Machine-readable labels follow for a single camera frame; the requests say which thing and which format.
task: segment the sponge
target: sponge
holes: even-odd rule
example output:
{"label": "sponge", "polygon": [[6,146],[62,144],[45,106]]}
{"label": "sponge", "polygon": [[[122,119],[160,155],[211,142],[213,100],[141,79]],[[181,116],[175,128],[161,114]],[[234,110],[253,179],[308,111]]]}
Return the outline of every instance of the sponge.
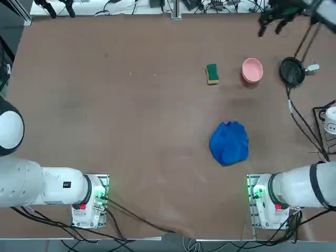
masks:
{"label": "sponge", "polygon": [[216,64],[207,65],[206,74],[208,75],[209,85],[216,85],[219,83],[219,77],[217,75],[217,65]]}

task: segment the brown table surface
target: brown table surface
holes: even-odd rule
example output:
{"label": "brown table surface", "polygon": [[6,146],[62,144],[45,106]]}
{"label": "brown table surface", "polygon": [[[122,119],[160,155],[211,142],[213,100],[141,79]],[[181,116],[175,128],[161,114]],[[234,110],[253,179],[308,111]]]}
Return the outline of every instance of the brown table surface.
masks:
{"label": "brown table surface", "polygon": [[[296,19],[281,36],[270,25],[257,37],[258,15],[115,16],[36,19],[26,27],[8,100],[25,118],[17,156],[42,166],[109,173],[111,193],[148,220],[190,237],[243,236],[246,174],[275,173],[318,161],[290,117],[277,75],[308,25]],[[292,98],[313,122],[311,108],[335,98],[336,36],[323,28],[306,63],[321,69]],[[246,88],[240,68],[258,58],[264,76]],[[206,84],[217,64],[220,83]],[[248,160],[221,167],[208,141],[222,121],[237,120],[249,136]],[[38,207],[70,223],[69,206]],[[304,218],[321,211],[304,210]],[[115,211],[127,237],[162,232]],[[1,237],[69,237],[62,230],[1,209]],[[305,225],[303,240],[336,240],[333,214]],[[115,235],[111,221],[102,231]],[[271,232],[258,231],[258,238]],[[248,218],[244,239],[252,239]]]}

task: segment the blue cloth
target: blue cloth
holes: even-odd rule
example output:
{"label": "blue cloth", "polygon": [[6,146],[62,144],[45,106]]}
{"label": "blue cloth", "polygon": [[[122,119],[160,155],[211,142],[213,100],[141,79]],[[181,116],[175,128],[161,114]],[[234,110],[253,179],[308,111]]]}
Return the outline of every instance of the blue cloth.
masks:
{"label": "blue cloth", "polygon": [[221,165],[230,165],[248,157],[248,137],[238,122],[221,123],[212,134],[209,148]]}

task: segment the bowl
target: bowl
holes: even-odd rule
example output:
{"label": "bowl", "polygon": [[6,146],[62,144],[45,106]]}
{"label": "bowl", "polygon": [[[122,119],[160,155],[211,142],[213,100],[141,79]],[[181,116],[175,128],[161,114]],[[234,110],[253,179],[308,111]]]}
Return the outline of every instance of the bowl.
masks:
{"label": "bowl", "polygon": [[263,76],[263,67],[259,60],[255,58],[248,58],[244,61],[243,67],[241,68],[243,78],[248,83],[256,83]]}

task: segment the black cable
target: black cable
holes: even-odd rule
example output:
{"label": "black cable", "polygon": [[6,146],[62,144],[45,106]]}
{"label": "black cable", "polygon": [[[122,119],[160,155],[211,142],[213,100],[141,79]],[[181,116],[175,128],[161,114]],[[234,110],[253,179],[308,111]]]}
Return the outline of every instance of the black cable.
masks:
{"label": "black cable", "polygon": [[223,244],[223,245],[220,245],[218,248],[215,248],[215,249],[210,250],[210,251],[208,251],[208,252],[215,252],[215,251],[218,251],[218,250],[224,248],[228,243],[225,243],[225,244]]}
{"label": "black cable", "polygon": [[315,215],[312,216],[311,218],[306,219],[304,222],[301,222],[301,223],[299,224],[299,226],[302,226],[302,225],[304,225],[305,223],[310,222],[310,221],[312,221],[313,219],[316,219],[317,217],[320,217],[321,215],[327,214],[327,213],[329,213],[329,212],[335,212],[335,209],[334,209],[334,208],[330,208],[330,209],[324,210],[323,212],[320,212],[320,213],[318,213],[318,214],[315,214]]}
{"label": "black cable", "polygon": [[238,250],[237,250],[237,252],[239,252],[239,251],[241,251],[244,247],[245,247],[245,245],[246,244],[248,244],[248,242],[246,241],[243,245],[242,245],[242,247],[241,248],[239,248]]}
{"label": "black cable", "polygon": [[204,1],[205,1],[205,0],[203,0],[203,1],[198,5],[198,7],[197,7],[197,9],[195,10],[194,14],[196,14],[196,12],[197,12],[199,9],[200,9],[201,11],[202,11],[202,9],[203,9],[203,11],[204,11],[204,5],[203,5]]}
{"label": "black cable", "polygon": [[78,250],[75,250],[75,249],[74,249],[74,246],[71,248],[71,247],[68,246],[63,240],[61,240],[61,243],[63,243],[63,245],[66,246],[66,247],[69,249],[68,252],[69,252],[69,251],[79,252]]}
{"label": "black cable", "polygon": [[117,220],[116,220],[116,218],[115,218],[115,216],[113,215],[113,213],[109,210],[109,209],[105,209],[105,211],[111,216],[111,218],[112,218],[112,220],[113,220],[113,222],[114,222],[114,225],[115,225],[115,228],[116,228],[116,230],[117,230],[117,233],[118,233],[118,235],[119,235],[119,237],[121,238],[121,239],[123,239],[125,242],[132,242],[132,241],[128,241],[123,235],[122,235],[122,233],[121,233],[121,230],[120,230],[120,228],[119,228],[119,225],[118,225],[118,223],[117,223]]}
{"label": "black cable", "polygon": [[265,11],[265,10],[258,4],[258,3],[253,2],[252,0],[246,0],[246,1],[248,1],[248,2],[250,2],[250,3],[253,3],[253,4],[257,5],[257,6],[259,7],[259,9],[260,9],[261,12],[264,12],[264,11]]}
{"label": "black cable", "polygon": [[38,216],[35,216],[35,215],[33,215],[33,214],[31,214],[31,213],[29,213],[28,211],[27,211],[27,209],[25,209],[24,207],[21,207],[21,209],[28,215],[28,216],[30,216],[31,218],[36,218],[36,219],[38,219],[38,220],[40,220],[40,221],[45,221],[45,220],[47,220],[47,221],[50,221],[51,223],[53,223],[53,224],[55,224],[55,225],[57,225],[57,226],[59,226],[62,230],[64,230],[65,232],[67,232],[69,235],[71,235],[74,239],[76,239],[76,240],[80,240],[80,241],[86,241],[86,242],[88,242],[88,243],[96,243],[96,241],[91,241],[91,240],[87,240],[87,239],[85,239],[77,230],[75,230],[74,228],[72,228],[72,227],[69,227],[71,230],[73,230],[74,232],[76,232],[76,234],[80,237],[80,238],[82,238],[82,240],[81,239],[79,239],[78,237],[76,237],[75,235],[73,235],[71,232],[69,232],[68,230],[66,230],[64,227],[61,227],[60,225],[62,225],[63,223],[62,222],[55,222],[55,221],[53,221],[53,220],[51,220],[51,219],[49,219],[48,217],[46,217],[46,216],[44,216],[43,214],[41,214],[40,212],[38,212],[38,211],[35,211],[35,213],[37,213],[37,214],[39,214],[40,216],[42,216],[43,218],[40,218],[40,217],[38,217]]}
{"label": "black cable", "polygon": [[99,12],[96,12],[96,13],[94,14],[94,16],[96,16],[96,15],[98,15],[98,14],[100,14],[100,13],[105,13],[105,12],[110,13],[108,10],[106,10],[106,6],[107,6],[108,4],[111,4],[111,0],[108,0],[108,1],[105,3],[105,5],[104,5],[103,10],[101,10],[101,11],[99,11]]}
{"label": "black cable", "polygon": [[201,246],[202,252],[205,252],[204,248],[203,248],[203,245],[202,245],[202,243],[200,241],[199,241],[199,245]]}
{"label": "black cable", "polygon": [[165,228],[162,228],[162,227],[159,227],[159,226],[156,226],[155,224],[149,222],[148,220],[145,220],[144,218],[141,218],[140,216],[136,215],[135,213],[129,211],[128,209],[126,209],[125,207],[121,206],[120,204],[118,204],[117,202],[109,199],[109,198],[106,198],[106,197],[100,197],[101,199],[103,200],[108,200],[109,202],[111,202],[112,204],[118,206],[119,208],[123,209],[124,211],[126,211],[127,213],[131,214],[133,217],[145,222],[146,224],[150,225],[151,227],[154,227],[160,231],[163,231],[163,232],[167,232],[167,233],[175,233],[174,231],[171,231],[171,230],[168,230],[168,229],[165,229]]}
{"label": "black cable", "polygon": [[[293,243],[296,243],[297,242],[297,239],[298,239],[298,228],[310,221],[312,221],[313,219],[319,217],[319,216],[322,216],[324,214],[327,214],[329,212],[336,212],[336,208],[333,207],[333,208],[330,208],[330,209],[326,209],[314,216],[312,216],[311,218],[305,220],[304,222],[302,222],[302,211],[297,211],[295,212],[294,214],[291,214],[285,221],[284,223],[282,223],[280,225],[280,227],[277,229],[277,231],[272,235],[271,238],[269,238],[267,241],[256,241],[257,243],[259,243],[259,245],[256,245],[256,246],[252,246],[252,247],[248,247],[246,248],[245,247],[245,244],[242,245],[242,246],[238,246],[232,242],[230,242],[233,246],[239,248],[239,249],[253,249],[253,248],[258,248],[258,247],[261,247],[261,246],[275,246],[275,245],[278,245],[280,243],[283,243],[283,242],[286,242],[288,241],[292,236],[293,234],[295,234],[295,239],[293,241]],[[295,225],[293,226],[292,222],[290,221],[291,218],[293,218],[293,216],[295,216]],[[281,228],[283,227],[284,224],[286,224],[286,222],[289,223],[290,227],[286,230],[286,233],[284,236],[282,236],[280,239],[277,239],[277,240],[272,240],[276,234],[281,230]]]}
{"label": "black cable", "polygon": [[68,252],[72,251],[79,243],[81,242],[81,240],[79,240],[78,242],[76,242],[76,244],[74,244],[71,249],[68,250]]}
{"label": "black cable", "polygon": [[218,10],[217,10],[217,7],[216,5],[214,4],[214,2],[212,0],[210,0],[211,4],[214,6],[215,10],[216,10],[216,13],[218,14]]}
{"label": "black cable", "polygon": [[172,7],[170,6],[169,0],[167,0],[167,3],[168,3],[168,5],[169,5],[169,9],[170,9],[170,11],[173,12],[173,9],[172,9]]}
{"label": "black cable", "polygon": [[308,29],[306,30],[306,32],[305,32],[305,34],[304,34],[304,36],[303,36],[303,38],[302,38],[302,40],[301,40],[301,42],[298,46],[298,48],[296,49],[296,52],[294,53],[294,58],[296,58],[296,56],[298,55],[303,43],[306,41],[306,38],[307,38],[312,26],[313,26],[313,24],[310,23],[309,26],[308,26]]}
{"label": "black cable", "polygon": [[307,48],[306,48],[306,51],[305,51],[304,54],[303,54],[303,57],[302,57],[302,60],[301,60],[301,63],[302,63],[302,64],[303,64],[303,62],[305,61],[306,56],[307,56],[307,53],[308,53],[308,51],[309,51],[311,45],[313,44],[313,41],[315,40],[317,34],[319,33],[321,26],[322,26],[321,23],[318,23],[317,28],[316,28],[316,30],[315,30],[313,36],[311,37],[311,39],[310,39],[310,41],[309,41],[309,44],[308,44],[308,46],[307,46]]}
{"label": "black cable", "polygon": [[138,3],[138,0],[135,0],[135,3],[134,3],[134,8],[133,8],[133,11],[132,11],[132,15],[134,14],[134,12],[135,12],[135,8],[136,8],[136,6],[137,6],[137,3]]}
{"label": "black cable", "polygon": [[223,8],[224,8],[224,9],[226,9],[228,12],[230,12],[230,13],[231,13],[231,11],[230,11],[228,8],[226,8],[225,6],[223,6]]}
{"label": "black cable", "polygon": [[[93,230],[90,230],[90,229],[81,228],[81,227],[77,227],[77,226],[69,226],[69,225],[66,225],[66,224],[64,224],[64,223],[62,223],[62,224],[54,224],[54,223],[52,223],[52,222],[50,222],[50,221],[48,221],[48,220],[40,220],[40,219],[38,219],[38,217],[35,216],[35,215],[33,215],[34,217],[31,217],[31,216],[29,216],[29,215],[27,215],[27,214],[25,214],[25,213],[19,211],[19,210],[18,210],[17,208],[15,208],[15,207],[11,207],[11,209],[13,209],[14,211],[16,211],[18,214],[20,214],[20,215],[22,215],[22,216],[24,216],[24,217],[26,217],[26,218],[28,218],[28,219],[31,219],[31,220],[33,220],[33,221],[36,221],[36,222],[40,222],[40,223],[43,223],[43,224],[47,224],[47,225],[49,225],[49,226],[64,227],[64,228],[71,228],[71,229],[74,228],[74,229],[84,230],[84,231],[87,231],[87,232],[89,232],[89,233],[93,233],[93,234],[96,234],[96,235],[101,235],[101,236],[105,236],[105,237],[109,237],[109,238],[111,238],[111,239],[114,239],[115,242],[119,243],[120,245],[123,244],[123,243],[121,243],[123,240],[121,240],[121,239],[119,239],[119,238],[116,238],[116,237],[114,237],[114,236],[111,236],[111,235],[103,234],[103,233],[100,233],[100,232],[96,232],[96,231],[93,231]],[[128,246],[126,246],[125,244],[124,244],[124,246],[125,246],[125,248],[128,249],[129,251],[134,252],[132,249],[130,249],[130,248],[129,248]]]}
{"label": "black cable", "polygon": [[278,245],[279,243],[283,243],[283,242],[286,242],[288,241],[292,235],[294,234],[294,232],[297,232],[297,228],[299,227],[298,223],[296,223],[296,226],[294,227],[295,230],[292,230],[292,228],[288,228],[286,230],[286,233],[280,237],[279,239],[277,240],[272,240],[278,232],[281,231],[282,227],[287,224],[287,222],[290,222],[290,219],[293,218],[295,215],[300,215],[300,218],[297,219],[297,220],[302,220],[302,211],[298,211],[298,212],[295,212],[291,215],[288,216],[288,218],[280,225],[280,227],[277,229],[277,231],[267,240],[267,241],[256,241],[257,243],[259,243],[260,245],[256,245],[256,246],[253,246],[253,247],[248,247],[246,248],[245,245],[242,245],[242,246],[238,246],[234,243],[231,242],[231,244],[239,249],[253,249],[253,248],[258,248],[258,247],[262,247],[262,246],[275,246],[275,245]]}
{"label": "black cable", "polygon": [[[76,247],[77,244],[79,244],[81,241],[78,241],[78,242],[77,242],[75,245],[73,245],[72,247],[68,246],[63,240],[61,240],[61,242],[63,243],[64,246],[66,246],[66,247],[69,249],[68,252],[70,252],[70,251],[73,251],[73,252],[79,252],[78,250],[75,250],[74,247]],[[111,250],[108,250],[108,251],[106,251],[106,252],[112,252],[112,251],[115,251],[115,250],[117,250],[118,248],[121,248],[121,247],[125,246],[125,244],[121,244],[121,245],[119,245],[118,247],[113,248],[113,249],[111,249]]]}
{"label": "black cable", "polygon": [[308,136],[308,134],[303,130],[303,128],[300,126],[300,124],[298,123],[298,121],[296,120],[296,118],[294,117],[292,111],[291,111],[291,117],[294,121],[294,123],[297,125],[297,127],[300,129],[300,131],[306,136],[306,138],[315,146],[315,148],[321,152],[321,154],[323,155],[323,157],[325,158],[325,160],[327,162],[330,161],[328,154],[326,153],[324,147],[323,147],[323,143],[320,142],[320,140],[317,138],[317,136],[314,134],[313,130],[311,129],[311,127],[308,125],[308,123],[306,122],[306,120],[303,118],[303,116],[300,114],[300,112],[298,111],[298,109],[295,107],[293,101],[290,98],[290,89],[288,87],[286,87],[286,94],[287,94],[287,99],[290,102],[291,107],[295,110],[295,112],[297,113],[297,115],[300,117],[300,119],[304,122],[304,124],[306,125],[306,127],[308,128],[309,132],[313,135],[313,137],[315,138],[315,140],[318,143],[318,146],[313,142],[313,140]]}

